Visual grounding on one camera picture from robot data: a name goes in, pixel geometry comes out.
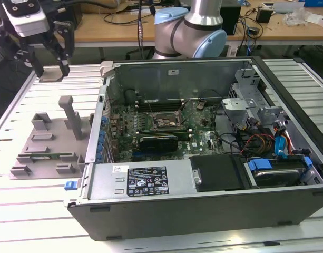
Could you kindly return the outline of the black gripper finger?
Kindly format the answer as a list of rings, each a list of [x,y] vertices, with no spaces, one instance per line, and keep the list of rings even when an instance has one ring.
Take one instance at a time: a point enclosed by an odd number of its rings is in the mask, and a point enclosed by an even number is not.
[[[74,32],[75,25],[69,21],[54,21],[54,31],[63,39],[64,46],[62,47],[55,35],[53,35],[54,56],[57,59],[58,65],[62,72],[62,77],[68,76],[70,67],[68,59],[72,57],[75,50]]]
[[[38,78],[42,77],[44,69],[39,59],[35,56],[35,52],[32,47],[27,44],[21,44],[16,51],[15,56],[24,62],[28,67],[31,67]]]

